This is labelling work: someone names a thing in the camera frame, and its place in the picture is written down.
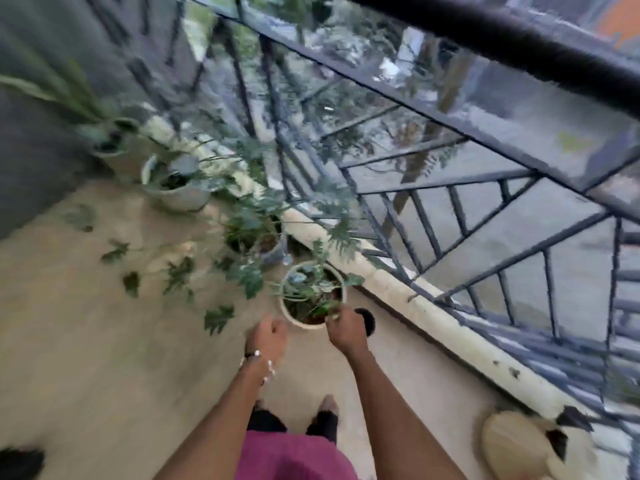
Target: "tree trunk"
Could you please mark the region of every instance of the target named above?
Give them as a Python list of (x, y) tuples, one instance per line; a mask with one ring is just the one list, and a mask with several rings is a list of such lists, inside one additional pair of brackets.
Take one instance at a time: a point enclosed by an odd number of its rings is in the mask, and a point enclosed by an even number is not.
[[(447, 71), (445, 73), (444, 78), (444, 87), (440, 91), (438, 95), (438, 101), (436, 103), (436, 108), (440, 112), (448, 113), (453, 108), (456, 99), (458, 97), (458, 93), (460, 92), (460, 87), (464, 83), (467, 78), (467, 73), (469, 71), (469, 67), (471, 67), (471, 62), (474, 60), (474, 55), (466, 50), (460, 49), (457, 55), (453, 58)], [(442, 127), (433, 122), (428, 121), (424, 126), (424, 131), (422, 133), (421, 141), (430, 141), (434, 140), (440, 136), (442, 133)], [(402, 184), (411, 184), (415, 182), (425, 165), (429, 161), (429, 153), (422, 152), (416, 153), (407, 161), (407, 167), (402, 177)], [(393, 206), (394, 210), (398, 215), (403, 211), (404, 206), (406, 205), (407, 200), (409, 200), (409, 192), (398, 192), (394, 197)], [(384, 236), (389, 238), (391, 233), (393, 232), (394, 226), (391, 222), (391, 218), (387, 216), (385, 218), (384, 223), (382, 224), (382, 233)]]

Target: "pink shirt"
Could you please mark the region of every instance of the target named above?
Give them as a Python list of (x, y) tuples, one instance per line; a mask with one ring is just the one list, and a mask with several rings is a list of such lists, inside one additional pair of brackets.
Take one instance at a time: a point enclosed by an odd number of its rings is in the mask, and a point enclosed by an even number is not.
[(352, 464), (322, 436), (247, 431), (235, 480), (358, 480)]

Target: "leg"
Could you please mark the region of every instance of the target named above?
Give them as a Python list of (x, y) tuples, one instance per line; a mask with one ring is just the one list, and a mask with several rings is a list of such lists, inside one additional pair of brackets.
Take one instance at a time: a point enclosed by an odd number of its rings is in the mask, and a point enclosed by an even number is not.
[(261, 431), (263, 433), (286, 433), (287, 427), (275, 414), (264, 409), (262, 400), (258, 400), (255, 402), (253, 411), (251, 411), (246, 430)]
[(338, 439), (338, 405), (332, 395), (324, 396), (316, 417), (307, 428), (309, 436), (322, 436), (336, 444)]

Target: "handrail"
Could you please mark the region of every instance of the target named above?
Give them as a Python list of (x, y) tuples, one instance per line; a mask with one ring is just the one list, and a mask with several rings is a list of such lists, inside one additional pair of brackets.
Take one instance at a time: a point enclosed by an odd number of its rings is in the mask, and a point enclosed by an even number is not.
[(569, 40), (557, 25), (473, 0), (350, 1), (640, 118), (640, 62), (595, 37), (593, 44)]

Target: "gray wall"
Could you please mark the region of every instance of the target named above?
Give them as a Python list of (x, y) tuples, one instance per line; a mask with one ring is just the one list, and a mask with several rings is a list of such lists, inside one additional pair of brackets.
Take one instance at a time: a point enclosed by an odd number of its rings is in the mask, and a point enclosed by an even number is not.
[[(37, 81), (13, 38), (59, 67), (76, 60), (101, 94), (131, 87), (128, 70), (84, 0), (0, 0), (0, 73)], [(107, 173), (50, 111), (2, 89), (0, 144), (0, 239), (87, 178)]]

